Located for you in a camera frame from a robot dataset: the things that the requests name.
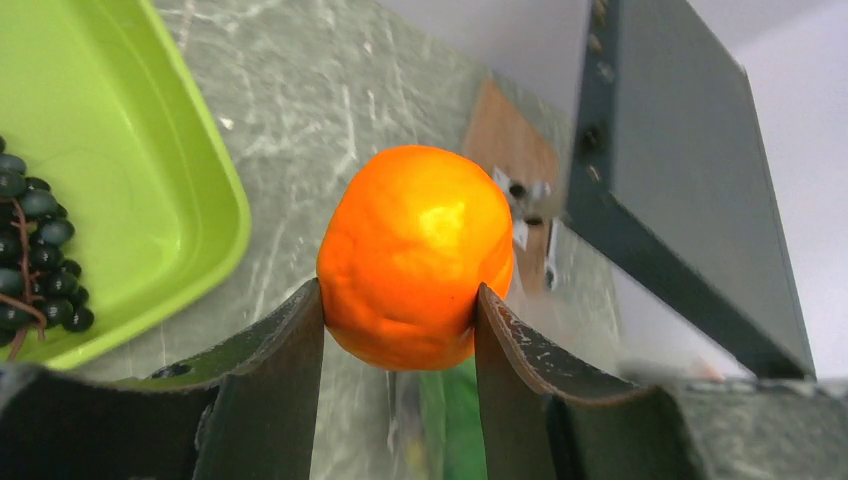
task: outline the wooden board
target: wooden board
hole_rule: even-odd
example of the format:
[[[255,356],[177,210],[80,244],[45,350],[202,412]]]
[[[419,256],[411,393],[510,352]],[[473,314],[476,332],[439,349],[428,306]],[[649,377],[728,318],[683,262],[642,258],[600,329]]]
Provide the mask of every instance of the wooden board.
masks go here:
[[[489,175],[498,167],[525,186],[540,180],[556,185],[559,170],[556,151],[492,80],[487,80],[480,91],[462,154]],[[547,223],[530,227],[526,249],[516,245],[519,275],[528,292],[545,288],[550,228]]]

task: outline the orange fruit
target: orange fruit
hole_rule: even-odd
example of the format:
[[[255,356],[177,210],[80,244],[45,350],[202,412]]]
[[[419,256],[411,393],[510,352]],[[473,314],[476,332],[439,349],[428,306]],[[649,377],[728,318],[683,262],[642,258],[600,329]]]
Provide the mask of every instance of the orange fruit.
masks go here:
[[[443,370],[474,349],[473,310],[486,283],[512,280],[506,197],[474,162],[408,145],[353,177],[318,252],[327,329],[386,370]]]

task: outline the marble countertop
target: marble countertop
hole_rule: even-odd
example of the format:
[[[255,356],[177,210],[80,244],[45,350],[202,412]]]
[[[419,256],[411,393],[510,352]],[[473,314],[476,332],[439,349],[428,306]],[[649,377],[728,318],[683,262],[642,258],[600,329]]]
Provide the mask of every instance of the marble countertop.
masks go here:
[[[561,114],[371,0],[154,4],[218,119],[250,202],[252,239],[220,287],[81,367],[88,378],[148,375],[282,303],[314,276],[324,229],[358,168],[399,144],[459,151],[487,77],[561,156],[568,154],[571,129]],[[585,339],[600,331],[600,343],[569,348],[611,364],[604,342],[617,334],[617,313],[609,266],[573,235],[562,237],[565,274],[551,303],[555,321],[534,326],[563,342],[575,332]],[[312,478],[406,478],[387,447],[388,401],[386,372],[327,336]]]

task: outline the green plastic tray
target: green plastic tray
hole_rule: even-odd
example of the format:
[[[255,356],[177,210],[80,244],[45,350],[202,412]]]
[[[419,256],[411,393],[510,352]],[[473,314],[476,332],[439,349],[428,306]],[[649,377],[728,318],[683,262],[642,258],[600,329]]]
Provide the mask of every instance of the green plastic tray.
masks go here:
[[[250,234],[241,183],[170,34],[143,0],[3,0],[0,135],[77,235],[97,316],[31,334],[19,361],[73,368],[222,282]],[[210,322],[219,319],[210,318]],[[0,361],[8,347],[0,350]]]

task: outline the white wall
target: white wall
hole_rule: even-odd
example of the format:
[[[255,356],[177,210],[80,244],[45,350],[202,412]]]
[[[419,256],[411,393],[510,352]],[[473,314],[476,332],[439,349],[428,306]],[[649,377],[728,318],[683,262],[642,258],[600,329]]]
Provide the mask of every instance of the white wall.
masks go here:
[[[381,1],[574,112],[586,0]],[[748,71],[816,368],[848,376],[848,2],[690,3]],[[616,287],[637,350],[744,374],[641,287]]]

